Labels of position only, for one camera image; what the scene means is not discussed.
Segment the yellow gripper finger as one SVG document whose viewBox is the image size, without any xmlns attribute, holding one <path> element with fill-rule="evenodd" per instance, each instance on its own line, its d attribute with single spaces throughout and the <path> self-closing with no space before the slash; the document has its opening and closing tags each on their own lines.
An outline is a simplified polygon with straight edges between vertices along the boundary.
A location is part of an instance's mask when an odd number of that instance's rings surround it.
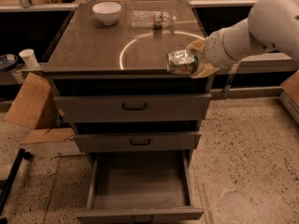
<svg viewBox="0 0 299 224">
<path fill-rule="evenodd" d="M 207 60 L 203 60 L 199 63 L 196 71 L 191 74 L 191 78 L 203 78 L 209 77 L 219 71 L 219 68 L 209 63 Z"/>
<path fill-rule="evenodd" d="M 187 46 L 187 49 L 199 52 L 200 54 L 203 54 L 205 52 L 205 47 L 206 47 L 206 38 L 198 38 L 198 39 L 194 40 L 193 42 L 191 42 Z"/>
</svg>

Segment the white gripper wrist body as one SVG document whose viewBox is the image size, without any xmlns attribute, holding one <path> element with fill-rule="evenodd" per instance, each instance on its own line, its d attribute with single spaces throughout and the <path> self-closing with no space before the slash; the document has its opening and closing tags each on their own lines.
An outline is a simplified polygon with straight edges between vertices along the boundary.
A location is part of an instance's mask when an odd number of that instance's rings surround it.
<svg viewBox="0 0 299 224">
<path fill-rule="evenodd" d="M 206 60 L 218 68 L 226 68 L 237 63 L 237 60 L 233 59 L 226 50 L 224 43 L 226 31 L 226 28 L 220 29 L 206 39 L 204 52 Z"/>
</svg>

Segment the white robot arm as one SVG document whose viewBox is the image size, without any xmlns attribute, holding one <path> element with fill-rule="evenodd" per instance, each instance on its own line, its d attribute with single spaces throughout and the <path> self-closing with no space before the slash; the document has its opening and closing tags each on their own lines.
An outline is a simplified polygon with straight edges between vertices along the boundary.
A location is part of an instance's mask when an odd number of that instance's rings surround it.
<svg viewBox="0 0 299 224">
<path fill-rule="evenodd" d="M 193 78 L 208 77 L 252 55 L 280 51 L 299 62 L 299 3 L 259 0 L 246 19 L 191 42 L 199 56 Z"/>
</svg>

